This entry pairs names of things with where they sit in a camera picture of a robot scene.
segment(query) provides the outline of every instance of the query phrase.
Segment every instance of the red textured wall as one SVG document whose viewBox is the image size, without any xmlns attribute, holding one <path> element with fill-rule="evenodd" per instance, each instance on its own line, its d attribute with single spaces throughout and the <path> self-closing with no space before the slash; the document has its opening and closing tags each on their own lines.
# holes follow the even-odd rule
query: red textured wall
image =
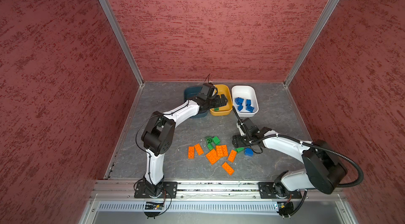
<svg viewBox="0 0 405 224">
<path fill-rule="evenodd" d="M 340 0 L 290 85 L 312 138 L 362 166 L 364 224 L 405 220 L 404 51 L 405 0 Z"/>
<path fill-rule="evenodd" d="M 72 223 L 137 83 L 98 0 L 0 0 L 0 223 Z"/>
<path fill-rule="evenodd" d="M 145 80 L 283 81 L 327 0 L 109 0 Z"/>
</svg>

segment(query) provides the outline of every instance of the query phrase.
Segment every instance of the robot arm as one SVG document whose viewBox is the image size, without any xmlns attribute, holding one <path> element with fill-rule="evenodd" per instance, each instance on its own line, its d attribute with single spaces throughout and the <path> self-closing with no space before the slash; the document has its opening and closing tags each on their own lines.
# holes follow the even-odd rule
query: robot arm
<svg viewBox="0 0 405 224">
<path fill-rule="evenodd" d="M 155 196 L 161 192 L 163 161 L 172 144 L 175 128 L 191 116 L 226 105 L 228 100 L 225 95 L 217 94 L 218 89 L 213 84 L 205 83 L 200 93 L 184 104 L 164 113 L 152 113 L 142 134 L 142 141 L 147 153 L 145 185 Z"/>
<path fill-rule="evenodd" d="M 324 141 L 298 141 L 289 136 L 279 135 L 267 127 L 261 130 L 246 118 L 237 123 L 240 135 L 232 138 L 235 148 L 259 145 L 280 151 L 292 156 L 305 168 L 297 171 L 285 171 L 274 181 L 274 193 L 279 197 L 289 196 L 297 189 L 316 188 L 325 194 L 331 194 L 343 177 L 347 169 L 339 158 L 325 151 L 318 151 L 308 145 L 316 145 L 325 149 L 331 147 Z"/>
</svg>

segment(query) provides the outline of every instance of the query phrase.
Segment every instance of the blue lego brick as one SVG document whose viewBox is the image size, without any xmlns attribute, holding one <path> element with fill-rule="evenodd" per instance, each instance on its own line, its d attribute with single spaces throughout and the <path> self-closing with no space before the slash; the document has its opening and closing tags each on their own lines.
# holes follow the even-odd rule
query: blue lego brick
<svg viewBox="0 0 405 224">
<path fill-rule="evenodd" d="M 235 98 L 235 103 L 236 103 L 237 105 L 242 105 L 242 104 L 243 104 L 243 100 L 244 100 L 244 99 L 241 99 L 241 98 Z"/>
<path fill-rule="evenodd" d="M 246 148 L 245 149 L 245 155 L 246 156 L 253 156 L 253 150 L 251 150 L 250 148 Z"/>
<path fill-rule="evenodd" d="M 250 112 L 253 112 L 254 107 L 253 106 L 246 106 L 246 110 L 248 110 Z"/>
</svg>

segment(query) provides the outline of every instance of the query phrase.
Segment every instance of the green lego brick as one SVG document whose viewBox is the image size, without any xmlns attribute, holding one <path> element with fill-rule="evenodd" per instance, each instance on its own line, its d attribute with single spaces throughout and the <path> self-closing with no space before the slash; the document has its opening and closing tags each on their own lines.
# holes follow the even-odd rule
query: green lego brick
<svg viewBox="0 0 405 224">
<path fill-rule="evenodd" d="M 244 147 L 238 147 L 237 149 L 235 149 L 236 150 L 236 152 L 240 152 L 240 151 L 243 151 L 245 148 Z"/>
<path fill-rule="evenodd" d="M 207 141 L 207 144 L 213 143 L 213 140 L 212 140 L 211 136 L 205 137 L 205 140 Z"/>
<path fill-rule="evenodd" d="M 218 145 L 221 142 L 220 139 L 217 136 L 212 138 L 212 140 L 214 141 L 215 145 Z"/>
<path fill-rule="evenodd" d="M 208 149 L 209 149 L 210 151 L 214 149 L 214 147 L 212 146 L 211 143 L 207 143 L 207 147 L 208 147 Z"/>
</svg>

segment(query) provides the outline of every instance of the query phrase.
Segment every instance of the black cable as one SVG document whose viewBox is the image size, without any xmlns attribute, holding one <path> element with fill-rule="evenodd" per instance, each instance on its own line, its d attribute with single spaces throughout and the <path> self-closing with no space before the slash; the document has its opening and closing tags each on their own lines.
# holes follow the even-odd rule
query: black cable
<svg viewBox="0 0 405 224">
<path fill-rule="evenodd" d="M 181 110 L 181 109 L 184 109 L 184 108 L 186 108 L 186 107 L 188 107 L 188 105 L 190 104 L 190 100 L 187 100 L 187 104 L 185 105 L 185 106 L 183 106 L 183 107 L 181 107 L 181 108 L 179 108 L 179 109 L 177 109 L 177 110 L 175 110 L 174 112 L 172 112 L 172 113 L 168 113 L 168 114 L 164 114 L 164 113 L 162 113 L 163 115 L 173 115 L 175 112 L 178 112 L 179 110 Z"/>
<path fill-rule="evenodd" d="M 294 211 L 293 211 L 291 214 L 289 214 L 289 215 L 284 215 L 283 217 L 291 217 L 291 216 L 293 216 L 293 215 L 301 208 L 302 204 L 303 204 L 304 201 L 305 201 L 306 193 L 307 193 L 307 192 L 308 192 L 308 190 L 305 189 L 304 195 L 302 196 L 301 201 L 300 201 L 300 203 L 298 204 L 298 206 L 296 207 L 296 209 L 294 209 Z"/>
<path fill-rule="evenodd" d="M 261 146 L 259 146 L 259 148 L 260 148 L 260 150 L 261 150 L 261 152 L 256 152 L 255 150 L 253 150 L 253 148 L 252 148 L 252 146 L 253 145 L 250 145 L 250 149 L 254 152 L 254 153 L 256 153 L 256 154 L 261 154 L 261 153 L 263 153 L 263 149 L 262 149 L 262 147 Z"/>
<path fill-rule="evenodd" d="M 159 114 L 156 114 L 156 115 L 153 115 L 152 117 L 150 117 L 149 119 L 145 120 L 145 122 L 142 123 L 142 125 L 139 127 L 139 129 L 138 129 L 138 131 L 136 132 L 136 135 L 135 135 L 135 144 L 138 146 L 138 148 L 139 148 L 140 150 L 144 151 L 145 153 L 147 153 L 146 150 L 141 149 L 140 146 L 138 145 L 138 141 L 137 141 L 137 139 L 138 139 L 138 133 L 139 133 L 139 130 L 142 128 L 142 126 L 143 126 L 146 122 L 148 122 L 151 118 L 156 117 L 156 116 L 160 116 L 160 115 L 159 115 Z"/>
<path fill-rule="evenodd" d="M 170 208 L 170 206 L 172 205 L 172 196 L 170 195 L 170 192 L 167 192 L 167 194 L 169 194 L 169 196 L 170 196 L 170 204 L 169 204 L 169 206 L 163 211 L 163 212 L 161 212 L 160 214 L 158 214 L 157 215 L 157 217 L 158 216 L 160 216 L 160 215 L 162 215 L 162 214 L 164 214 L 166 211 L 167 211 L 167 209 L 169 209 Z"/>
<path fill-rule="evenodd" d="M 143 179 L 143 178 L 139 179 L 138 181 L 136 181 L 136 182 L 134 183 L 134 191 L 135 191 L 135 185 L 138 184 L 140 181 L 142 181 L 142 179 Z"/>
<path fill-rule="evenodd" d="M 315 148 L 317 150 L 323 150 L 323 151 L 332 153 L 334 155 L 337 155 L 340 158 L 342 158 L 342 159 L 346 160 L 347 162 L 349 162 L 357 170 L 357 179 L 352 181 L 352 182 L 349 182 L 349 183 L 338 184 L 337 187 L 341 187 L 341 188 L 353 187 L 353 186 L 359 185 L 364 179 L 364 173 L 363 173 L 361 167 L 357 163 L 355 163 L 352 159 L 348 158 L 347 156 L 344 156 L 344 155 L 342 155 L 340 153 L 337 153 L 337 152 L 335 152 L 333 150 L 329 150 L 329 149 L 324 148 L 324 147 L 320 147 L 320 146 L 313 145 L 313 144 L 308 144 L 306 142 L 302 142 L 301 140 L 297 140 L 296 138 L 293 138 L 293 137 L 290 137 L 290 136 L 287 136 L 287 135 L 267 135 L 267 136 L 264 136 L 263 138 L 261 138 L 259 140 L 254 141 L 254 143 L 257 143 L 257 142 L 260 142 L 260 141 L 263 141 L 263 140 L 265 140 L 267 138 L 272 138 L 272 137 L 285 138 L 285 139 L 292 140 L 292 141 L 294 141 L 296 143 L 299 143 L 299 144 L 301 144 L 303 146 L 306 146 L 306 147 Z"/>
<path fill-rule="evenodd" d="M 208 83 L 209 83 L 209 75 L 210 75 L 210 74 L 207 75 L 207 77 L 205 78 L 203 84 L 205 83 L 205 81 L 207 80 L 207 78 L 208 78 Z"/>
</svg>

